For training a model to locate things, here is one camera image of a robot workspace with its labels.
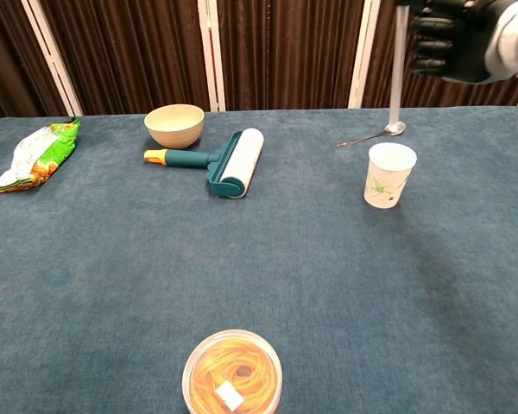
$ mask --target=snack bag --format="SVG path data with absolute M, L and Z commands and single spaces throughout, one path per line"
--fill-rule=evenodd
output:
M 79 119 L 53 123 L 23 138 L 14 150 L 11 168 L 0 176 L 0 192 L 40 185 L 75 149 Z

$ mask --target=container lid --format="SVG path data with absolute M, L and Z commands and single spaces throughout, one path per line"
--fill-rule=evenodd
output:
M 182 393 L 192 414 L 272 414 L 281 389 L 276 352 L 246 330 L 209 336 L 193 350 L 182 374 Z

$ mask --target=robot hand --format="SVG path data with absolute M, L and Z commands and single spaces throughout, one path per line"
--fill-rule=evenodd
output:
M 511 78 L 499 42 L 518 15 L 518 0 L 398 0 L 416 17 L 412 70 L 470 84 Z

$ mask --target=brown curtain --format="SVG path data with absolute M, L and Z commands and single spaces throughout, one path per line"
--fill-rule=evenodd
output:
M 395 6 L 382 2 L 364 90 L 363 107 L 389 107 L 391 69 L 395 35 Z M 413 36 L 407 39 L 410 47 Z M 465 85 L 405 71 L 404 107 L 444 107 L 460 105 L 517 105 L 518 78 L 488 85 Z
M 228 110 L 346 108 L 363 0 L 218 0 Z
M 198 5 L 190 0 L 41 0 L 83 112 L 209 110 Z
M 65 107 L 21 2 L 0 0 L 0 117 L 63 115 Z

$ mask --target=white paper cup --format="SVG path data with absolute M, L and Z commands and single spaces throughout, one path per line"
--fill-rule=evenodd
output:
M 381 142 L 369 150 L 364 199 L 379 209 L 395 207 L 416 164 L 413 149 L 394 142 Z

